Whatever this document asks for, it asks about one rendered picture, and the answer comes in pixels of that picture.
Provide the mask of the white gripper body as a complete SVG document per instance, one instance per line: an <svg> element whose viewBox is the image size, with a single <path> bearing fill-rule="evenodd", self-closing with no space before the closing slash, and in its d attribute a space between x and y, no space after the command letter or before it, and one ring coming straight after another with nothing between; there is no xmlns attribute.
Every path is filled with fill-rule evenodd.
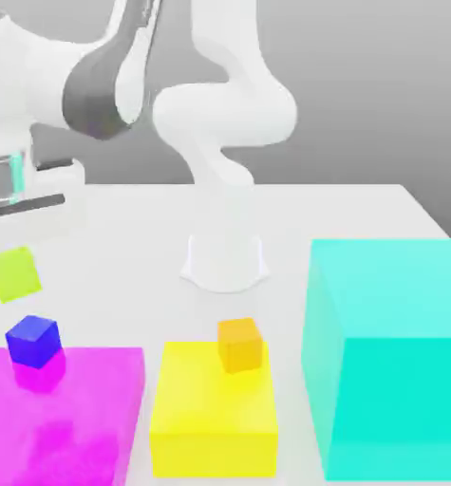
<svg viewBox="0 0 451 486"><path fill-rule="evenodd" d="M63 194L24 199L0 206L0 244L58 235L66 228L68 202Z"/></svg>

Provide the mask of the small lime cube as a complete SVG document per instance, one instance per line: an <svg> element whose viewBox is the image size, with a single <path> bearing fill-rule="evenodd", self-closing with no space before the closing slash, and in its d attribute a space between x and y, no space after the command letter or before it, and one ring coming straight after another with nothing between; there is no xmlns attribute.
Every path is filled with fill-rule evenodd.
<svg viewBox="0 0 451 486"><path fill-rule="evenodd" d="M0 302L6 304L42 289L30 249L26 246L0 252Z"/></svg>

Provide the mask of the small blue cube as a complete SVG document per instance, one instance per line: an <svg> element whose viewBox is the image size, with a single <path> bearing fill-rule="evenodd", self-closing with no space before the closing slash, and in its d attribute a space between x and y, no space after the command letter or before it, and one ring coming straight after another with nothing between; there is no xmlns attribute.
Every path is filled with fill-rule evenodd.
<svg viewBox="0 0 451 486"><path fill-rule="evenodd" d="M12 361L36 369L62 348L57 322L36 315L24 317L5 336Z"/></svg>

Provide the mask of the small magenta cube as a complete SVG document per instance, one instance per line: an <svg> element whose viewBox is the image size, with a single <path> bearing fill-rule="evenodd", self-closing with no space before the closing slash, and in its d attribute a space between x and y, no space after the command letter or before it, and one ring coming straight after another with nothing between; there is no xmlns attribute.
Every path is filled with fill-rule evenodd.
<svg viewBox="0 0 451 486"><path fill-rule="evenodd" d="M56 352L41 368L12 363L17 385L33 393L51 393L66 374L66 354L63 349Z"/></svg>

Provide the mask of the small orange cube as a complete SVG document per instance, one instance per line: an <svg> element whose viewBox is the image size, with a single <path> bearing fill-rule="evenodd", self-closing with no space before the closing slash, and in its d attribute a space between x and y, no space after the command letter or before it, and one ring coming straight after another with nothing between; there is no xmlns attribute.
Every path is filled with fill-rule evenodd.
<svg viewBox="0 0 451 486"><path fill-rule="evenodd" d="M253 370L262 365L263 339L252 317L219 322L217 346L227 373Z"/></svg>

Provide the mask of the large magenta box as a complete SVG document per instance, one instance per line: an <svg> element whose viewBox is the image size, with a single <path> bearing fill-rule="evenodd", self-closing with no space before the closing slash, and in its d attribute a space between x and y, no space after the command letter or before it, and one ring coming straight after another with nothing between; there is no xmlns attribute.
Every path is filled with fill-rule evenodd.
<svg viewBox="0 0 451 486"><path fill-rule="evenodd" d="M125 486L145 383L139 347L67 347L48 394L0 347L0 486Z"/></svg>

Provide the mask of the large yellow box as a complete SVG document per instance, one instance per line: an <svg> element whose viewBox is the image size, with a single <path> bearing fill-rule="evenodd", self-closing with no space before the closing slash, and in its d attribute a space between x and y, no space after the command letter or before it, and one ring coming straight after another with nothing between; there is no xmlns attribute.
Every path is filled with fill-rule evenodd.
<svg viewBox="0 0 451 486"><path fill-rule="evenodd" d="M271 365L227 373L215 342L165 344L150 419L158 478L270 478L278 423Z"/></svg>

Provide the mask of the large cyan box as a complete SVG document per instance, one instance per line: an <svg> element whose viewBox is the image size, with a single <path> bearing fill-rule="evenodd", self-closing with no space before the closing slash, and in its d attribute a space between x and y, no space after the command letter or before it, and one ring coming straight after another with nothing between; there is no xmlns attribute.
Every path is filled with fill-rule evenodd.
<svg viewBox="0 0 451 486"><path fill-rule="evenodd" d="M451 238L314 240L301 365L326 479L451 480Z"/></svg>

